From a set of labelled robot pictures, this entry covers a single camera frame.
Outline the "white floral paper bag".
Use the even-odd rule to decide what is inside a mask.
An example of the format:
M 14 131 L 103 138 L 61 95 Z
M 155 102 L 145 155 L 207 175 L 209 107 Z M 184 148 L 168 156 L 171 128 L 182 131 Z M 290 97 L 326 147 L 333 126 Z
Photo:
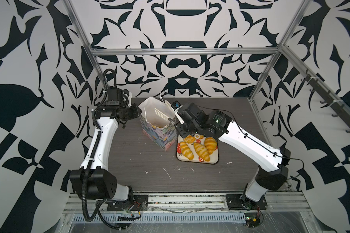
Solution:
M 139 105 L 139 108 L 142 111 L 139 119 L 144 134 L 160 148 L 167 151 L 177 140 L 177 131 L 172 122 L 157 116 L 154 108 L 157 108 L 169 117 L 174 117 L 174 113 L 166 107 L 162 98 L 149 97 Z

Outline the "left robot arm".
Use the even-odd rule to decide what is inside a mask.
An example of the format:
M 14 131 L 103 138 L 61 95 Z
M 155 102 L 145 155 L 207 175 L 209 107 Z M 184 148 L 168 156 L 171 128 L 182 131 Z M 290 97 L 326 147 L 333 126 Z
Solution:
M 108 157 L 119 126 L 125 127 L 129 120 L 138 118 L 141 110 L 131 102 L 132 94 L 127 89 L 112 88 L 104 94 L 103 104 L 92 111 L 95 131 L 90 148 L 80 168 L 70 172 L 70 181 L 82 200 L 126 201 L 130 189 L 118 184 L 109 172 Z

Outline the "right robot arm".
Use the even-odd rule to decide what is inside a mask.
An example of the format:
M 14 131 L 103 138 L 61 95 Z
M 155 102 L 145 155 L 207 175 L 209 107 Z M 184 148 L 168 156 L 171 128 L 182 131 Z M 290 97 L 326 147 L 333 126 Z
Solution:
M 154 112 L 159 117 L 174 124 L 180 136 L 203 135 L 218 139 L 242 152 L 257 165 L 254 178 L 245 187 L 239 198 L 240 209 L 252 209 L 264 197 L 267 191 L 278 190 L 288 179 L 290 151 L 274 148 L 248 131 L 236 121 L 234 115 L 222 109 L 204 112 L 204 107 L 195 103 L 181 105 L 178 101 L 165 103 L 165 113 L 157 108 Z

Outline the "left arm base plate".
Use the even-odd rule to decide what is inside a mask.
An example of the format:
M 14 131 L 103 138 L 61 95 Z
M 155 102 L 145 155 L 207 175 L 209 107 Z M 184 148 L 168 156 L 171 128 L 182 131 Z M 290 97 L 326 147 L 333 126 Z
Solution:
M 108 211 L 144 211 L 149 203 L 148 195 L 134 194 L 127 201 L 117 201 L 114 204 L 108 204 Z

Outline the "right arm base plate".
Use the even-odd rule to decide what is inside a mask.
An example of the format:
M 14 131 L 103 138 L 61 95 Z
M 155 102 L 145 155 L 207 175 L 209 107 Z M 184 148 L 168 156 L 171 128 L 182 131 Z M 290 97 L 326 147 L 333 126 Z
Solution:
M 227 206 L 229 210 L 266 210 L 267 201 L 265 196 L 262 196 L 258 202 L 252 201 L 245 197 L 244 194 L 227 194 Z

